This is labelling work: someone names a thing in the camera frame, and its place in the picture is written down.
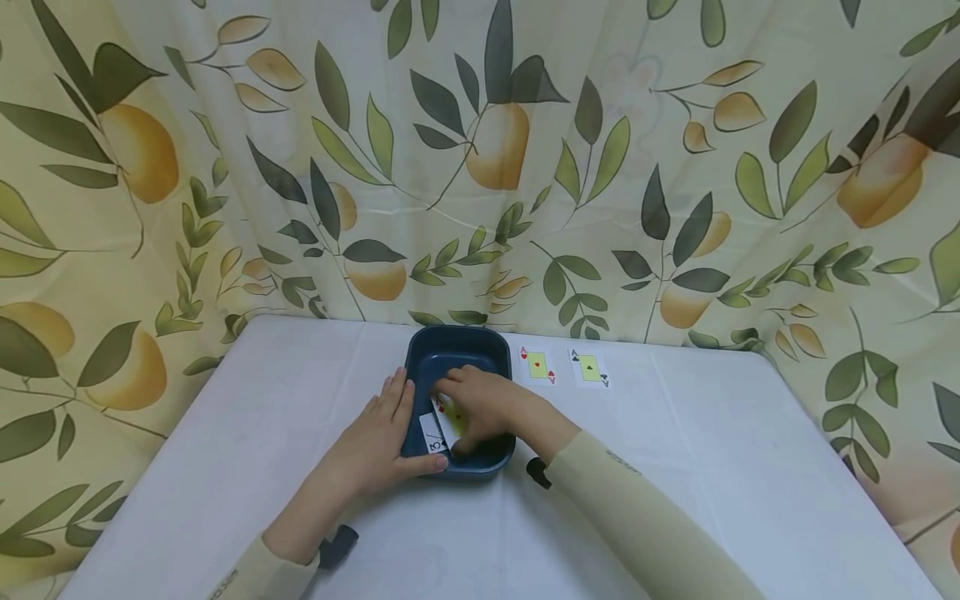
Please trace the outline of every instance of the playing card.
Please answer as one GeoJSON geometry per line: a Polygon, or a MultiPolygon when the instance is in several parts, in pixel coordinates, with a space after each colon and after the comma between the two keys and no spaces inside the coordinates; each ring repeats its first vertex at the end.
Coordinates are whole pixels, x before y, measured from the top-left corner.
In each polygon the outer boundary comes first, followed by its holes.
{"type": "Polygon", "coordinates": [[[570,366],[573,367],[573,379],[581,388],[608,390],[611,387],[610,372],[604,363],[603,356],[595,350],[581,352],[570,348],[567,353],[570,366]]]}
{"type": "Polygon", "coordinates": [[[552,360],[549,350],[524,346],[518,354],[520,369],[516,375],[521,383],[547,387],[557,385],[557,375],[554,372],[557,363],[552,360]]]}
{"type": "Polygon", "coordinates": [[[423,442],[426,444],[428,454],[436,454],[446,450],[444,435],[440,432],[437,418],[432,412],[420,415],[420,430],[423,432],[423,442]]]}

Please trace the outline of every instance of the fabric backdrop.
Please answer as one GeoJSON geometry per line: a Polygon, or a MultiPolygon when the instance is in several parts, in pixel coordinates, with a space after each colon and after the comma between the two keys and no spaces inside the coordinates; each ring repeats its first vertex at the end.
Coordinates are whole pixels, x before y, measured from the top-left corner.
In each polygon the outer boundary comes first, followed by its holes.
{"type": "Polygon", "coordinates": [[[275,312],[761,352],[960,598],[958,9],[0,3],[0,588],[275,312]]]}

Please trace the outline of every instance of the right hand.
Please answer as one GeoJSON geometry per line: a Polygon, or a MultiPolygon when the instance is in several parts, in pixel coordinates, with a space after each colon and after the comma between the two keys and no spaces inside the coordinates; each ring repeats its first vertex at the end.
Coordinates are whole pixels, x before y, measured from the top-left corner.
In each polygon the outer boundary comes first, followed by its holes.
{"type": "Polygon", "coordinates": [[[434,393],[450,396],[467,413],[467,432],[453,448],[456,454],[470,454],[485,440],[503,433],[517,433],[517,415],[540,396],[510,379],[481,371],[473,365],[451,369],[436,383],[434,393]]]}

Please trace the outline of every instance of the green leaf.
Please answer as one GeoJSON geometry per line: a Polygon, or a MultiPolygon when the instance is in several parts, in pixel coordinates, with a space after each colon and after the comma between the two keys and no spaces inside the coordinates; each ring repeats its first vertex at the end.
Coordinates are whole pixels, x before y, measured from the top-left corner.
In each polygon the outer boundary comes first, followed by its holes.
{"type": "Polygon", "coordinates": [[[433,39],[440,19],[440,0],[420,0],[420,16],[423,18],[423,32],[426,40],[433,39]]]}
{"type": "Polygon", "coordinates": [[[0,317],[0,340],[0,369],[37,379],[60,375],[50,350],[16,321],[0,317]]]}
{"type": "Polygon", "coordinates": [[[27,456],[46,446],[57,431],[52,410],[33,413],[0,427],[0,463],[27,456]]]}
{"type": "Polygon", "coordinates": [[[81,484],[55,493],[8,527],[6,531],[0,533],[0,539],[18,538],[43,527],[65,513],[84,495],[89,487],[88,484],[81,484]]]}
{"type": "Polygon", "coordinates": [[[824,137],[810,150],[804,158],[797,173],[794,174],[790,187],[786,192],[786,204],[783,212],[789,212],[806,191],[817,182],[817,180],[826,172],[830,162],[830,156],[827,150],[830,134],[824,137]]]}
{"type": "Polygon", "coordinates": [[[556,306],[566,296],[566,276],[560,263],[556,260],[550,262],[543,274],[543,294],[556,306]]]}
{"type": "Polygon", "coordinates": [[[564,148],[560,153],[560,161],[557,163],[557,170],[553,174],[553,179],[557,181],[570,195],[573,202],[580,203],[580,171],[577,169],[577,161],[570,152],[570,147],[563,141],[564,148]]]}
{"type": "Polygon", "coordinates": [[[780,164],[800,143],[817,108],[817,82],[800,90],[786,106],[770,134],[770,159],[780,164]]]}
{"type": "Polygon", "coordinates": [[[416,321],[417,323],[427,327],[430,325],[442,325],[443,321],[434,317],[430,313],[419,313],[413,310],[408,310],[407,313],[410,314],[410,318],[416,321]]]}
{"type": "Polygon", "coordinates": [[[510,102],[510,74],[514,69],[514,17],[510,0],[497,0],[487,29],[484,49],[484,80],[487,101],[510,102]]]}
{"type": "Polygon", "coordinates": [[[406,258],[379,240],[359,240],[344,250],[344,258],[353,262],[397,262],[406,258]]]}
{"type": "Polygon", "coordinates": [[[448,310],[447,314],[459,324],[482,325],[487,322],[487,315],[475,310],[448,310]]]}
{"type": "Polygon", "coordinates": [[[557,256],[556,261],[574,275],[580,276],[584,279],[590,279],[591,281],[600,280],[600,274],[597,272],[596,268],[580,256],[564,254],[562,256],[557,256]]]}
{"type": "MultiPolygon", "coordinates": [[[[314,119],[315,129],[317,123],[318,121],[314,119]]],[[[306,204],[306,194],[303,193],[303,188],[300,187],[300,182],[297,181],[297,178],[280,165],[260,154],[260,151],[253,145],[253,140],[249,137],[247,137],[247,144],[250,146],[250,151],[253,154],[253,162],[256,163],[256,168],[259,169],[260,175],[263,176],[263,180],[267,182],[267,185],[277,192],[280,198],[289,200],[290,202],[306,204]]]]}
{"type": "Polygon", "coordinates": [[[0,538],[0,556],[17,559],[38,559],[53,556],[54,547],[46,541],[33,538],[0,538]]]}
{"type": "Polygon", "coordinates": [[[60,437],[57,439],[57,460],[63,460],[63,457],[66,456],[67,451],[69,451],[70,446],[73,445],[74,439],[77,437],[77,424],[73,421],[73,417],[67,415],[63,419],[63,427],[60,429],[60,437]]]}
{"type": "Polygon", "coordinates": [[[612,252],[616,261],[620,263],[620,268],[630,279],[643,279],[653,273],[650,263],[639,252],[633,250],[614,250],[612,252]]]}
{"type": "Polygon", "coordinates": [[[960,223],[930,249],[930,271],[940,306],[954,301],[960,293],[960,223]]]}
{"type": "MultiPolygon", "coordinates": [[[[324,103],[327,114],[337,127],[348,131],[350,129],[350,98],[347,96],[347,84],[344,83],[340,67],[319,41],[317,41],[317,51],[314,53],[313,68],[320,99],[324,103]]],[[[314,129],[316,128],[317,120],[314,119],[314,129]]]]}
{"type": "Polygon", "coordinates": [[[460,84],[464,87],[464,93],[467,94],[467,99],[473,106],[473,112],[480,112],[480,83],[477,82],[476,71],[459,54],[453,56],[457,61],[457,74],[460,75],[460,84]]]}
{"type": "Polygon", "coordinates": [[[543,57],[527,57],[510,76],[510,99],[518,104],[569,102],[550,80],[543,57]]]}
{"type": "Polygon", "coordinates": [[[323,171],[310,159],[310,191],[313,193],[313,206],[317,209],[317,218],[326,232],[335,240],[340,240],[340,206],[326,181],[323,171]]]}
{"type": "Polygon", "coordinates": [[[216,369],[218,366],[220,366],[220,361],[223,359],[223,356],[201,356],[197,360],[187,365],[186,369],[183,370],[183,374],[189,377],[191,375],[200,374],[204,371],[216,369]]]}
{"type": "Polygon", "coordinates": [[[690,344],[693,344],[697,348],[707,348],[711,350],[720,349],[720,340],[716,339],[712,335],[707,335],[706,333],[700,333],[690,329],[686,332],[686,337],[690,339],[690,344]]]}
{"type": "Polygon", "coordinates": [[[880,263],[874,267],[874,272],[885,273],[887,275],[901,275],[911,273],[920,266],[919,258],[895,258],[887,262],[880,263]]]}
{"type": "Polygon", "coordinates": [[[680,227],[677,240],[673,243],[673,264],[675,267],[680,268],[696,252],[707,235],[712,219],[713,193],[707,192],[706,196],[694,206],[690,216],[680,227]]]}
{"type": "Polygon", "coordinates": [[[827,375],[824,396],[827,402],[845,400],[860,387],[866,377],[862,352],[854,352],[841,358],[827,375]]]}
{"type": "Polygon", "coordinates": [[[729,275],[716,269],[701,268],[681,273],[673,278],[673,282],[688,290],[713,294],[723,289],[729,279],[729,275]]]}
{"type": "Polygon", "coordinates": [[[653,175],[647,182],[647,189],[643,192],[640,224],[643,225],[643,231],[655,240],[665,240],[670,232],[670,211],[666,209],[666,200],[663,197],[659,165],[654,167],[653,175]]]}
{"type": "Polygon", "coordinates": [[[616,174],[620,171],[623,164],[623,158],[627,155],[627,149],[630,147],[630,121],[627,117],[622,117],[613,126],[607,141],[603,145],[603,154],[600,155],[600,165],[597,167],[596,178],[593,180],[593,186],[587,196],[587,202],[590,202],[599,196],[616,174]]]}
{"type": "Polygon", "coordinates": [[[701,0],[700,35],[708,48],[716,48],[727,36],[727,17],[723,0],[701,0]]]}
{"type": "Polygon", "coordinates": [[[360,161],[357,160],[356,156],[347,148],[343,140],[340,139],[340,136],[328,127],[326,123],[316,117],[313,118],[313,133],[317,135],[317,139],[320,140],[320,144],[324,147],[326,153],[330,155],[330,158],[333,158],[333,161],[336,162],[341,169],[365,183],[384,185],[384,183],[381,183],[371,175],[366,167],[360,164],[360,161]]]}
{"type": "Polygon", "coordinates": [[[855,404],[841,404],[826,411],[821,419],[821,426],[824,431],[829,433],[846,425],[853,418],[853,412],[856,408],[855,404]]]}
{"type": "Polygon", "coordinates": [[[370,139],[376,164],[383,176],[391,179],[394,169],[394,128],[373,103],[372,94],[367,96],[367,137],[370,139]]]}
{"type": "Polygon", "coordinates": [[[264,248],[263,246],[257,247],[260,249],[260,255],[263,256],[263,259],[272,265],[289,265],[293,262],[293,260],[287,258],[279,252],[274,252],[269,248],[264,248]]]}
{"type": "Polygon", "coordinates": [[[395,58],[407,47],[413,20],[414,11],[410,0],[398,0],[394,11],[390,13],[390,25],[387,27],[388,59],[395,58]]]}
{"type": "Polygon", "coordinates": [[[423,77],[417,71],[410,70],[410,82],[414,88],[414,95],[423,111],[435,121],[459,133],[464,134],[464,124],[460,118],[460,105],[457,97],[450,90],[437,82],[423,77]]]}
{"type": "Polygon", "coordinates": [[[140,321],[120,324],[111,329],[86,360],[77,379],[78,388],[89,388],[113,377],[130,356],[133,334],[140,321]]]}
{"type": "Polygon", "coordinates": [[[530,209],[530,214],[537,212],[537,209],[540,208],[540,206],[543,205],[544,202],[546,202],[547,196],[550,195],[551,187],[552,187],[551,185],[547,185],[540,191],[539,194],[537,194],[537,199],[534,200],[534,205],[530,209]]]}
{"type": "Polygon", "coordinates": [[[44,248],[54,247],[54,243],[40,228],[40,223],[36,221],[34,212],[23,200],[20,193],[9,183],[2,180],[0,180],[0,221],[44,248]]]}
{"type": "Polygon", "coordinates": [[[879,421],[874,419],[873,415],[860,406],[855,404],[847,404],[845,406],[855,407],[853,416],[856,419],[856,424],[860,428],[860,431],[863,432],[863,437],[866,438],[867,444],[876,450],[877,454],[883,458],[888,458],[890,456],[890,438],[887,437],[887,432],[883,430],[883,426],[880,425],[879,421]]]}
{"type": "Polygon", "coordinates": [[[94,109],[100,114],[113,108],[147,80],[166,75],[135,59],[115,43],[103,43],[93,58],[93,84],[102,100],[94,109]]]}
{"type": "Polygon", "coordinates": [[[770,197],[767,195],[767,181],[763,177],[763,165],[756,156],[745,152],[740,155],[736,162],[736,189],[740,192],[740,198],[747,206],[752,208],[756,214],[762,215],[767,219],[777,219],[773,208],[770,207],[770,197]]]}
{"type": "Polygon", "coordinates": [[[72,164],[44,164],[40,166],[64,181],[88,189],[107,189],[116,187],[118,183],[115,173],[104,173],[97,169],[87,169],[72,164]]]}
{"type": "Polygon", "coordinates": [[[44,146],[94,162],[113,164],[90,130],[77,119],[7,102],[0,102],[0,114],[44,146]]]}
{"type": "Polygon", "coordinates": [[[933,43],[933,40],[944,30],[947,26],[947,21],[949,19],[944,19],[938,23],[934,23],[930,27],[927,27],[923,31],[919,32],[915,36],[911,37],[903,47],[900,48],[900,55],[904,58],[912,57],[916,54],[920,54],[923,50],[933,43]]]}

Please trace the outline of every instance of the yellow lemon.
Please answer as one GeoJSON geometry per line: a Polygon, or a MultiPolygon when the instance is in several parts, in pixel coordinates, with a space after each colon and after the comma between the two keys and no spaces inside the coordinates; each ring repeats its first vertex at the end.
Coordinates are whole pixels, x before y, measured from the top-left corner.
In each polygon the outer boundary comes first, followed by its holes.
{"type": "Polygon", "coordinates": [[[86,390],[101,406],[121,411],[146,408],[160,399],[167,389],[167,367],[160,346],[141,328],[133,334],[130,355],[120,371],[86,390]]]}
{"type": "Polygon", "coordinates": [[[337,203],[337,210],[340,211],[340,231],[350,231],[357,224],[357,205],[353,201],[353,196],[340,183],[332,182],[330,191],[333,192],[333,200],[337,203]]]}
{"type": "Polygon", "coordinates": [[[73,347],[73,327],[49,306],[14,302],[0,306],[0,317],[6,317],[34,334],[54,358],[60,358],[73,347]]]}
{"type": "Polygon", "coordinates": [[[660,316],[671,327],[690,329],[707,310],[712,294],[694,292],[671,283],[660,298],[660,316]]]}
{"type": "Polygon", "coordinates": [[[713,217],[710,219],[710,226],[707,228],[707,233],[704,234],[704,239],[700,241],[700,246],[697,246],[697,250],[693,251],[693,257],[705,256],[719,248],[720,245],[726,241],[727,236],[730,235],[731,226],[732,223],[729,214],[726,212],[714,212],[713,217]]]}
{"type": "Polygon", "coordinates": [[[518,104],[493,105],[470,128],[467,170],[473,180],[488,189],[516,189],[530,135],[527,113],[518,104]]]}
{"type": "Polygon", "coordinates": [[[348,260],[346,270],[353,287],[371,300],[396,300],[407,284],[407,272],[401,262],[348,260]]]}
{"type": "Polygon", "coordinates": [[[844,181],[837,203],[861,229],[889,221],[917,196],[930,152],[906,133],[889,139],[844,181]]]}
{"type": "Polygon", "coordinates": [[[170,133],[149,112],[117,105],[100,116],[104,135],[134,196],[158,203],[177,187],[180,167],[170,133]]]}

